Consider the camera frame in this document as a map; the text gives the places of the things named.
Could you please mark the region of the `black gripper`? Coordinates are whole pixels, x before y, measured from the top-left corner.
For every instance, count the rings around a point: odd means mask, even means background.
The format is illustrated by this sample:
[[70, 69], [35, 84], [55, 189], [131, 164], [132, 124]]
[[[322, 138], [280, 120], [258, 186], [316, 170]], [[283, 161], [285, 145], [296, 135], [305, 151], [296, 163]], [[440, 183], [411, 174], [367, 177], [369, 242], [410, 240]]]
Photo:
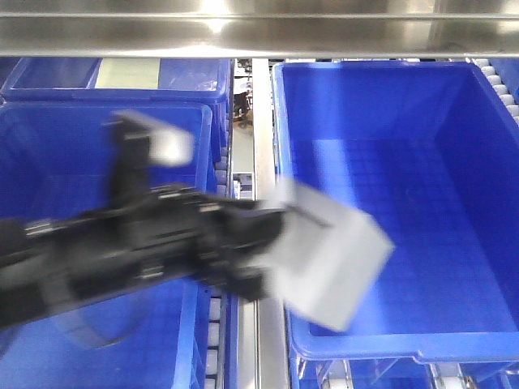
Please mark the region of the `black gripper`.
[[267, 272], [254, 263], [280, 238], [285, 211], [254, 200], [198, 194], [193, 277], [248, 301], [268, 296]]

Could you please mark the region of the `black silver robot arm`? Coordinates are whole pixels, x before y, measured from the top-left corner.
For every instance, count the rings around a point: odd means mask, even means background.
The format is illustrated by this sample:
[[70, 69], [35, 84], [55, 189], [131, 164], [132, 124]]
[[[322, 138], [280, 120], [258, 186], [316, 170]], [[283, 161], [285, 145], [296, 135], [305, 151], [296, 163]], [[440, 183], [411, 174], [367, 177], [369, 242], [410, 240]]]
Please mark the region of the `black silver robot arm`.
[[1, 222], [1, 326], [13, 327], [190, 277], [255, 300], [252, 259], [280, 237], [285, 212], [253, 200], [159, 187], [65, 220]]

